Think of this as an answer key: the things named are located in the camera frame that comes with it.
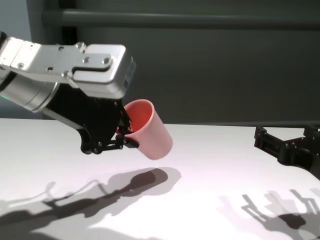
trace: plastic cup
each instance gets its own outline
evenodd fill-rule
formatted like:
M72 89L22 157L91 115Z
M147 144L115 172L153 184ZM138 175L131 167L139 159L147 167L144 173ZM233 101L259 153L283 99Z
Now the plastic cup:
M128 103L124 109L132 121L132 133L125 136L137 141L138 150L149 159L158 160L166 156L173 140L152 102L138 99Z

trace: cup rim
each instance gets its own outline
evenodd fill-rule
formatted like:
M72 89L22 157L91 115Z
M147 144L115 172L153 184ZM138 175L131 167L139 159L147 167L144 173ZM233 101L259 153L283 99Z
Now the cup rim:
M126 134L125 136L128 137L128 138L129 138L130 136L137 135L137 134L139 134L142 130L146 129L146 128L151 124L151 121L152 121L152 119L154 118L154 115L155 115L155 111L156 111L156 110L155 110L155 106L154 106L154 104L153 104L151 101L149 101L149 100L147 100L147 99L137 99L137 100L134 100L134 101L132 101L132 102L129 102L127 105L124 106L124 109L126 110L126 108L129 108L131 105L133 105L133 104L135 104L135 103L137 103L137 102L145 102L145 103L148 103L148 104L151 106L151 116L150 116L149 120L146 122L146 124L145 124L142 128L140 128L138 131L135 131L135 132Z

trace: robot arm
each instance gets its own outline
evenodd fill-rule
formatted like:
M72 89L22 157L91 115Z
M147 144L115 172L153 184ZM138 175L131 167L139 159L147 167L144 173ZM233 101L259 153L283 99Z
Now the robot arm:
M124 137L122 105L135 68L123 45L41 45L0 32L0 96L76 129L85 154L139 146Z

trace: gray background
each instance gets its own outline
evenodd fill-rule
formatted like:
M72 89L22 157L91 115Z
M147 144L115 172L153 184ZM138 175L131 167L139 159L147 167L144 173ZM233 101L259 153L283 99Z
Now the gray background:
M25 1L19 9L13 10L14 2L21 1L8 1L0 10L0 18L11 17L17 22L16 26L12 24L10 32L7 31L8 18L5 18L5 21L0 19L0 29L17 37L29 39L32 35L33 40L54 42L52 36L57 34L48 37L51 31L43 28L41 23L38 22L37 27L32 23L30 29L24 11L27 8ZM35 2L28 1L29 12L39 7ZM133 13L287 14L319 9L315 1L297 3L282 1L279 5L276 1L253 0L76 1L80 9ZM19 14L19 18L14 17L13 11L15 15ZM39 31L33 28L42 28L40 32L46 30L47 33L42 35L46 38L37 36ZM317 111L320 101L319 31L79 27L77 37L88 44L126 45L137 62L137 72L125 102L137 98L151 100L166 123L286 125L289 122L320 122L320 112ZM0 117L18 113L17 107L2 99L0 106Z

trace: metal bar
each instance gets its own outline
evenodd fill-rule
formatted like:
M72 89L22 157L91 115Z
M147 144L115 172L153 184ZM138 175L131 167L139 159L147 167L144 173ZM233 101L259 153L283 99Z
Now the metal bar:
M194 15L59 9L44 11L42 21L47 26L64 27L320 30L320 14Z

